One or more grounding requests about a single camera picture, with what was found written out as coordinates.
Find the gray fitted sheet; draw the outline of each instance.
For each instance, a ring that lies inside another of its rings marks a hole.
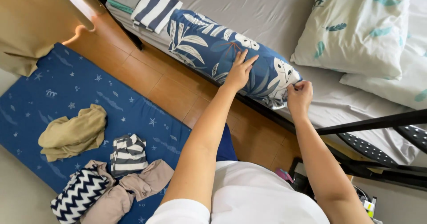
[[[305,23],[311,13],[314,0],[180,0],[182,9],[204,14],[257,42],[272,48],[287,60],[295,50]],[[110,12],[126,29],[168,52],[170,38],[166,27],[157,35],[139,27],[132,27],[130,14],[115,9],[107,3]],[[366,120],[411,111],[410,108],[393,103],[363,90],[339,83],[342,73],[291,63],[305,80],[313,83],[314,95],[309,115],[317,128]],[[289,110],[276,111],[291,120]],[[394,130],[378,129],[355,132],[395,159],[402,165],[415,160],[419,150]],[[345,145],[336,135],[333,141]],[[427,155],[421,153],[413,165],[427,167]]]

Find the pink object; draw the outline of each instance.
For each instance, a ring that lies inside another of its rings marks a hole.
[[[280,169],[280,168],[276,168],[275,173],[282,178],[283,180],[287,181],[291,181],[291,183],[293,183],[293,180],[291,178],[291,176],[289,175],[289,173],[285,172],[284,170]]]

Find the wooden floor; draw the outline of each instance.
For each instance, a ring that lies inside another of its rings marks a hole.
[[[109,14],[93,23],[95,31],[78,28],[66,45],[192,128],[218,88],[152,46],[140,52]],[[236,99],[227,123],[241,161],[288,170],[301,156],[295,135]]]

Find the white t-shirt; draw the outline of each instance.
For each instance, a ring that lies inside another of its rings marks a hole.
[[[249,162],[216,163],[212,212],[190,199],[161,205],[146,224],[329,224],[310,197],[270,170]]]

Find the pillow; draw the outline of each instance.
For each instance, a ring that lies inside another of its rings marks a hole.
[[[402,52],[399,80],[345,74],[340,83],[355,86],[417,110],[427,108],[427,0],[411,0],[409,32]]]
[[[259,55],[240,94],[264,101],[273,110],[285,106],[286,87],[302,80],[286,60],[270,48],[190,10],[175,10],[168,34],[169,51],[185,64],[224,84],[238,51],[246,59]]]
[[[316,0],[291,61],[400,79],[409,0]]]

